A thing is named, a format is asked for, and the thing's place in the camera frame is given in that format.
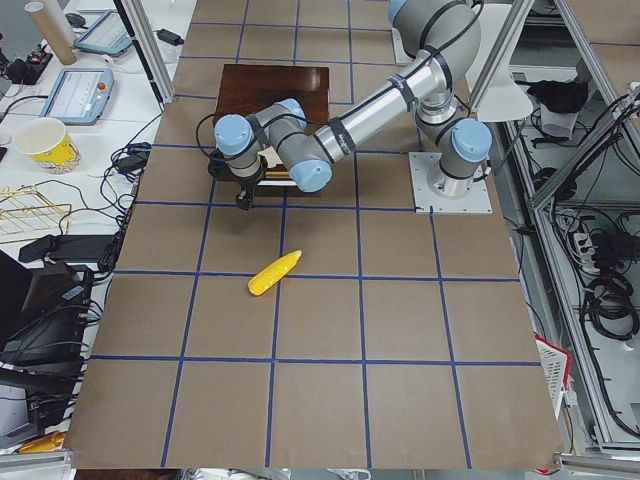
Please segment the black gripper near corn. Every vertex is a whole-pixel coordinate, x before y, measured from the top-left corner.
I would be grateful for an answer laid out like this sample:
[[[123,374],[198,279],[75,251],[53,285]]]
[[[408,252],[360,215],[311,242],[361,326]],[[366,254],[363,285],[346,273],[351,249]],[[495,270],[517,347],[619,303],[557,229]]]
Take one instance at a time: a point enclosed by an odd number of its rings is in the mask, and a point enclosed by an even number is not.
[[[241,190],[235,196],[239,209],[249,211],[253,207],[253,193],[265,178],[265,161],[258,154],[242,155],[230,160],[216,149],[209,155],[207,170],[216,181],[234,181],[240,186]]]

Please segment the grey robot arm near corn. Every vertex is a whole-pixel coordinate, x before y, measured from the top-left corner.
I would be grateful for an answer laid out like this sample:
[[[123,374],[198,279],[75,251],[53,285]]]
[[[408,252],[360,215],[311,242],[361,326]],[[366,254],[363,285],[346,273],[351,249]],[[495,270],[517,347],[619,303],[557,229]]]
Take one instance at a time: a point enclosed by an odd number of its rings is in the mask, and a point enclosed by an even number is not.
[[[260,154],[273,148],[296,186],[317,192],[331,180],[334,163],[409,113],[441,151],[428,174],[431,190],[445,199],[463,197],[492,145],[489,128],[461,114],[453,92],[478,54],[483,10],[481,1],[391,2],[388,18],[400,33],[410,64],[311,135],[293,98],[255,114],[220,117],[213,129],[216,147],[208,155],[209,174],[229,174],[240,187],[237,207],[248,210],[266,174]]]

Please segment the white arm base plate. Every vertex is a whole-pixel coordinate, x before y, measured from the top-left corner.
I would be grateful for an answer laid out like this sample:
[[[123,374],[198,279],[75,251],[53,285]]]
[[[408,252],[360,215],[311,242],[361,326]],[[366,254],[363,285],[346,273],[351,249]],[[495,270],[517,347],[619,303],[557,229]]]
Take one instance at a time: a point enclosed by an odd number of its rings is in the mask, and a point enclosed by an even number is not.
[[[489,215],[491,200],[480,165],[468,179],[453,179],[440,169],[440,153],[410,152],[415,211],[419,214]]]

